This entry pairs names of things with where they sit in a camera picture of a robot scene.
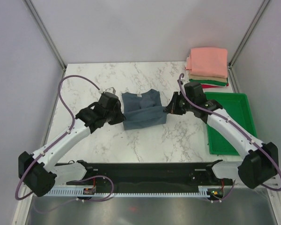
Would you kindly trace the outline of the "blue-grey t-shirt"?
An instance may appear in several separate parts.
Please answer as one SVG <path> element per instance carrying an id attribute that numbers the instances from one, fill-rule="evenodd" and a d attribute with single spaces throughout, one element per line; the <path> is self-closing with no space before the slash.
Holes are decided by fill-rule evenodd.
<path id="1" fill-rule="evenodd" d="M 160 92 L 151 89 L 145 93 L 122 93 L 124 105 L 124 130 L 143 129 L 167 122 Z"/>

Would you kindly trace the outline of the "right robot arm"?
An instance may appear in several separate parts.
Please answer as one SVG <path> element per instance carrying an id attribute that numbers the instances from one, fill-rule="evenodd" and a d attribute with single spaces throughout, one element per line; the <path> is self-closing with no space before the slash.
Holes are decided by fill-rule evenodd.
<path id="1" fill-rule="evenodd" d="M 213 163 L 205 172 L 209 184 L 217 184 L 221 179 L 240 179 L 248 188 L 254 189 L 277 175 L 277 147 L 251 135 L 229 116 L 220 103 L 207 99 L 201 84 L 189 82 L 181 86 L 179 92 L 173 93 L 164 112 L 175 115 L 192 112 L 221 134 L 241 156 L 241 162 Z"/>

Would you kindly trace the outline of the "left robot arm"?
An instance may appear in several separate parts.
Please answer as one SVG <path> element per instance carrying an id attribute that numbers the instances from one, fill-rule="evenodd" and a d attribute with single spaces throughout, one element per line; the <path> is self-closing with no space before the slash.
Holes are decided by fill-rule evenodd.
<path id="1" fill-rule="evenodd" d="M 36 196 L 44 196 L 57 181 L 58 175 L 53 172 L 55 165 L 69 150 L 105 123 L 115 125 L 125 119 L 119 98 L 110 92 L 103 92 L 97 102 L 76 114 L 63 134 L 33 153 L 23 152 L 18 157 L 20 182 Z"/>

